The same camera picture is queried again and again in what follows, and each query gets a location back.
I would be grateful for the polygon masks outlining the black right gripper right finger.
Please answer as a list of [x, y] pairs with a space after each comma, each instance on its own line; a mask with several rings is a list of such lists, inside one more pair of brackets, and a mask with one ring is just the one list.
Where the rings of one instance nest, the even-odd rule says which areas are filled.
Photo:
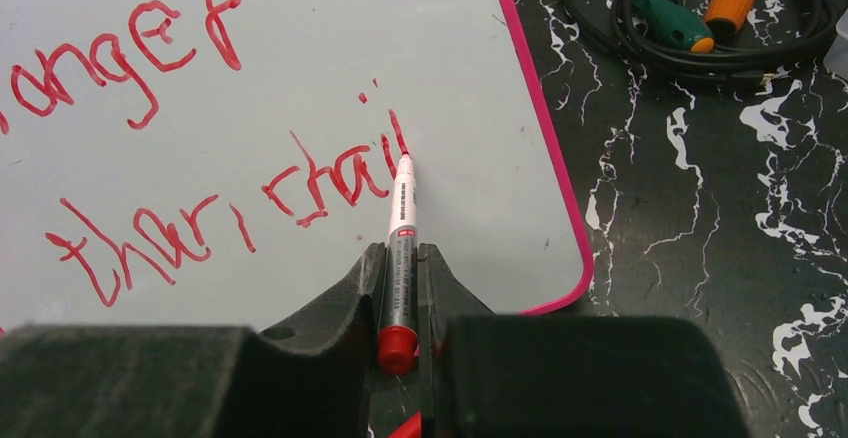
[[745, 437], [721, 360], [669, 317], [496, 314], [418, 251], [424, 437]]

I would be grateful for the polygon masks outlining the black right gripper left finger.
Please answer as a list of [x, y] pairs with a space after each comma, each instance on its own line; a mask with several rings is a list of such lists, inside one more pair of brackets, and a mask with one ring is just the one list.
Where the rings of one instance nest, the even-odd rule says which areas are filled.
[[363, 437], [386, 247], [280, 322], [32, 325], [1, 341], [5, 437]]

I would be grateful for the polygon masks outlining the red white marker pen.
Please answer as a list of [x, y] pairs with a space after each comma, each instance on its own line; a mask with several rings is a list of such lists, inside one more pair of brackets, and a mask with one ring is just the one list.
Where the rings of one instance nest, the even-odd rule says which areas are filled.
[[386, 274], [377, 363], [386, 374], [410, 372], [418, 349], [417, 317], [417, 185], [409, 154], [399, 159], [391, 194], [386, 241]]

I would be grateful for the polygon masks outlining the pink framed whiteboard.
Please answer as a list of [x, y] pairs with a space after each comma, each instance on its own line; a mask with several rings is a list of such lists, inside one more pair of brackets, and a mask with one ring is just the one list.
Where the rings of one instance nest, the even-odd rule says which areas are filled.
[[269, 326], [388, 233], [497, 312], [591, 252], [514, 0], [1, 0], [1, 327]]

